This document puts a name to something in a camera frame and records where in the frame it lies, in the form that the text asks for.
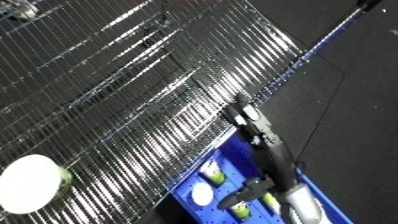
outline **blue tray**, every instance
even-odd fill
[[[197,172],[193,172],[173,191],[173,196],[180,204],[192,215],[198,223],[211,224],[266,224],[283,223],[282,219],[274,214],[267,206],[259,200],[248,203],[251,212],[249,219],[240,221],[232,216],[228,211],[217,209],[218,202],[227,194],[235,191],[242,186],[242,182],[249,177],[258,176],[256,169],[249,160],[249,144],[243,142],[236,134],[229,138],[219,150],[211,155],[211,159],[217,161],[220,168],[227,175],[227,180],[221,186],[213,187],[213,201],[205,206],[196,205],[191,198],[192,187],[199,182],[206,182]],[[304,174],[299,172],[303,182],[307,183],[315,197],[323,204],[329,219],[333,223],[349,224],[352,223]]]

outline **metal grid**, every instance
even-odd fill
[[[67,197],[0,223],[138,220],[228,127],[223,106],[300,53],[246,1],[32,4],[29,21],[0,18],[0,171],[42,154],[75,178]]]

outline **small green cup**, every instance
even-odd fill
[[[230,207],[229,209],[231,210],[231,213],[235,216],[235,218],[241,221],[245,221],[250,218],[249,207],[247,207],[247,204],[243,201]]]
[[[59,190],[54,197],[54,200],[62,198],[69,191],[72,186],[73,176],[72,174],[65,168],[59,167],[59,171],[61,174],[61,184],[59,185]]]
[[[222,185],[227,179],[215,160],[205,162],[199,172],[212,184],[217,186]]]

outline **black floor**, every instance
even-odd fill
[[[308,46],[355,5],[352,0],[252,2]],[[264,108],[274,129],[306,162],[307,174],[355,223],[398,223],[397,62],[398,2],[385,0]],[[145,222],[188,223],[175,207],[167,217],[164,204]]]

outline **white round object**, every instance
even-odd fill
[[[207,183],[197,183],[192,189],[192,199],[199,206],[206,206],[213,201],[214,192]]]
[[[37,211],[55,197],[61,181],[59,166],[48,157],[22,157],[8,166],[0,178],[0,205],[13,214]]]

